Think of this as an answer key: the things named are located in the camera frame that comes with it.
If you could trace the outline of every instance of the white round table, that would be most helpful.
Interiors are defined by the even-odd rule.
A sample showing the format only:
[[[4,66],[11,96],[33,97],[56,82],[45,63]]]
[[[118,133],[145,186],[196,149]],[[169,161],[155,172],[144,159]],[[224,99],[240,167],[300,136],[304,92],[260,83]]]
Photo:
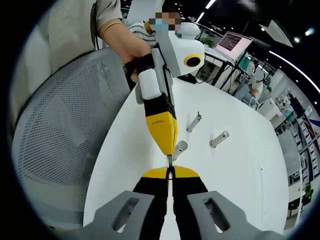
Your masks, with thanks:
[[[188,149],[175,165],[196,171],[208,191],[218,191],[244,210],[249,223],[282,234],[286,223],[289,189],[285,160],[271,123],[236,98],[206,83],[173,80],[177,142]],[[191,133],[188,124],[197,112],[201,122]],[[229,132],[229,138],[211,148],[209,141]],[[132,191],[142,174],[167,166],[150,135],[143,105],[133,91],[115,118],[96,160],[84,207],[83,225],[97,209],[125,190]],[[161,239],[180,239],[168,198]]]

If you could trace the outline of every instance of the face mask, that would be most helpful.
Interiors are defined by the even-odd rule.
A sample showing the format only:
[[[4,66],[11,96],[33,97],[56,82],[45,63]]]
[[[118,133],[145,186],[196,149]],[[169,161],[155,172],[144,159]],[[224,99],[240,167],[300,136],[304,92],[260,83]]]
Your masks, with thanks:
[[[161,18],[156,18],[155,19],[155,26],[154,26],[155,31],[162,31],[162,30],[169,30],[169,25],[165,24],[162,22]]]

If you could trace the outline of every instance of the striped shirt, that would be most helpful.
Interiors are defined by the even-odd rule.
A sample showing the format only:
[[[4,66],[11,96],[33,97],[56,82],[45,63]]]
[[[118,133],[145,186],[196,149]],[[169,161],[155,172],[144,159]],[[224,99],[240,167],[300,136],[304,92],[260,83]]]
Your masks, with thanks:
[[[145,40],[151,47],[156,45],[156,34],[149,34],[145,29],[145,24],[143,21],[134,23],[129,27],[129,30],[137,37]]]

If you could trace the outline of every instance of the beige sleeve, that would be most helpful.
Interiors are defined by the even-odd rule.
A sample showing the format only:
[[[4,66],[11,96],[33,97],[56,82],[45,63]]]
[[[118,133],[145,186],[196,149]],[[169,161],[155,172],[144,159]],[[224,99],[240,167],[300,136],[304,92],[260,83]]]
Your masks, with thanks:
[[[96,27],[97,31],[113,19],[121,19],[120,0],[97,0],[96,1]]]

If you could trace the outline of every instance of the metal peg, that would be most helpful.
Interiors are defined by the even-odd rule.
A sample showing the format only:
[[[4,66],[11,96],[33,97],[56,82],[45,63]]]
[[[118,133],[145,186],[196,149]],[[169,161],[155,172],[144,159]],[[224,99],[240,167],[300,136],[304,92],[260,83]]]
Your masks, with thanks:
[[[180,141],[175,146],[174,152],[172,154],[172,161],[177,160],[177,158],[188,148],[188,143],[185,141]]]
[[[200,115],[199,111],[198,111],[198,115],[195,117],[195,119],[192,121],[192,123],[186,128],[186,131],[188,133],[191,133],[192,130],[195,128],[195,126],[200,122],[200,120],[202,119],[202,116]]]
[[[209,142],[210,147],[212,147],[213,149],[215,149],[218,144],[222,143],[225,139],[227,139],[229,137],[229,133],[228,131],[224,131],[223,133],[221,133],[219,136],[217,136],[215,139],[211,140]]]

